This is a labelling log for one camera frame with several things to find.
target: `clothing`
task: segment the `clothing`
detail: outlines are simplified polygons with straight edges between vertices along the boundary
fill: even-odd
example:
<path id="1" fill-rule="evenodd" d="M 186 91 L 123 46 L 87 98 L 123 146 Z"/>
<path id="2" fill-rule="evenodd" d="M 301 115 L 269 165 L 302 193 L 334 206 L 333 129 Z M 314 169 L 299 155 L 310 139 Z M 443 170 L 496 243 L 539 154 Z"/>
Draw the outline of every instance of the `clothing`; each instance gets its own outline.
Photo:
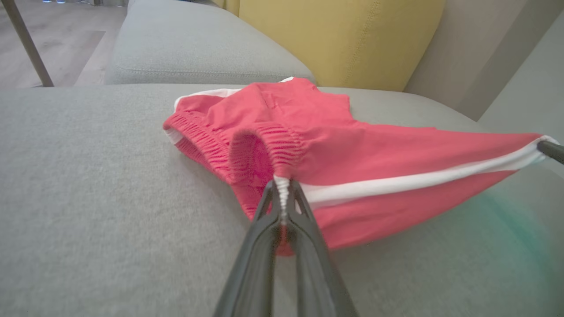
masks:
<path id="1" fill-rule="evenodd" d="M 544 159 L 539 141 L 556 142 L 533 133 L 370 125 L 353 119 L 348 96 L 300 78 L 181 97 L 164 129 L 232 187 L 249 218 L 273 177 L 281 193 L 288 179 L 299 181 L 330 248 L 443 213 Z"/>

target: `yellow cushion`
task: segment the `yellow cushion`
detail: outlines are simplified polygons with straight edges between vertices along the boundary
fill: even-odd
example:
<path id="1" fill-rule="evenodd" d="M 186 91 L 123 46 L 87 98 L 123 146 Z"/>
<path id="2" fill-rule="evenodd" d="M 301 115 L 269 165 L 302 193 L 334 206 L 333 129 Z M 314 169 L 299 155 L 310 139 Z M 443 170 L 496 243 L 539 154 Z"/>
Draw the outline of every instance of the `yellow cushion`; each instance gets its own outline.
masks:
<path id="1" fill-rule="evenodd" d="M 240 0 L 239 17 L 292 52 L 320 86 L 402 91 L 443 7 L 444 0 Z"/>

